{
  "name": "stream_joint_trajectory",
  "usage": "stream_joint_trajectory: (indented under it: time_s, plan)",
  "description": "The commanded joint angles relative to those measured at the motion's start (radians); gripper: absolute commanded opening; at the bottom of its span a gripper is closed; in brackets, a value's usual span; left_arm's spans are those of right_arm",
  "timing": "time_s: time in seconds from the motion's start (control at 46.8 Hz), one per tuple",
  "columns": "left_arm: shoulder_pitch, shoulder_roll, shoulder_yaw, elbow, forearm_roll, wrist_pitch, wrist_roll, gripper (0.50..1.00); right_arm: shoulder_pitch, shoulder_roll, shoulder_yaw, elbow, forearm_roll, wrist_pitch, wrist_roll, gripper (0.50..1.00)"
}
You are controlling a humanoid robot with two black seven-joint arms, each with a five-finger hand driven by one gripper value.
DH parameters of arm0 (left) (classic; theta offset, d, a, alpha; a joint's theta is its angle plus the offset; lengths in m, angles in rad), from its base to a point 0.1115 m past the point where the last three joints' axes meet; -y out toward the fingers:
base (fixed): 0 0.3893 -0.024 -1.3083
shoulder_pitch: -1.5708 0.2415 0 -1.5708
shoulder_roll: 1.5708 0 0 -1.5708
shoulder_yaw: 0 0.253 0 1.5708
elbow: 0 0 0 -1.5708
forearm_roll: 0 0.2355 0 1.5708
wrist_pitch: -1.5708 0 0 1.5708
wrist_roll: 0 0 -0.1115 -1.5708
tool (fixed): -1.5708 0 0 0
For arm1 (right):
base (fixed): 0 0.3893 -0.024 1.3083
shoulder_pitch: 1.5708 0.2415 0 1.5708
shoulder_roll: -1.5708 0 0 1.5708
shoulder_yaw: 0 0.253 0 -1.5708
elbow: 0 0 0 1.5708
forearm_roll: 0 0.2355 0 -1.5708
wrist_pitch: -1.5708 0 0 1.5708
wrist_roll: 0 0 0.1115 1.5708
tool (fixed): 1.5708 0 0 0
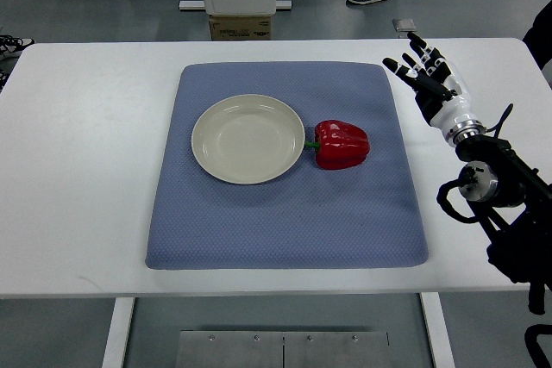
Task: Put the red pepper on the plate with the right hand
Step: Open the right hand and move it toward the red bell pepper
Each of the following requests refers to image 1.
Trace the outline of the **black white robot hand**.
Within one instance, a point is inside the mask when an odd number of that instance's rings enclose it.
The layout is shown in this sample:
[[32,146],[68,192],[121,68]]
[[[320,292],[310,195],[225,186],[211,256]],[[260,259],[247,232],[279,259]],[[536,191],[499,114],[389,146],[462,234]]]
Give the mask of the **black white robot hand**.
[[473,113],[471,95],[455,66],[417,34],[409,32],[407,38],[417,57],[404,53],[403,63],[385,58],[383,65],[412,88],[424,120],[452,147],[484,134],[486,127]]

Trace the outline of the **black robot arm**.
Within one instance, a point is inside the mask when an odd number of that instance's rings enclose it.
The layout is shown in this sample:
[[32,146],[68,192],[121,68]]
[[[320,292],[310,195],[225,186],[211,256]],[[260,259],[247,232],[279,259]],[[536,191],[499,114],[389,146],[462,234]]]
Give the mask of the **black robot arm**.
[[453,219],[481,225],[490,240],[489,263],[514,284],[529,284],[528,309],[543,315],[551,287],[551,186],[499,138],[511,111],[506,108],[489,132],[470,126],[454,138],[466,164],[436,200]]

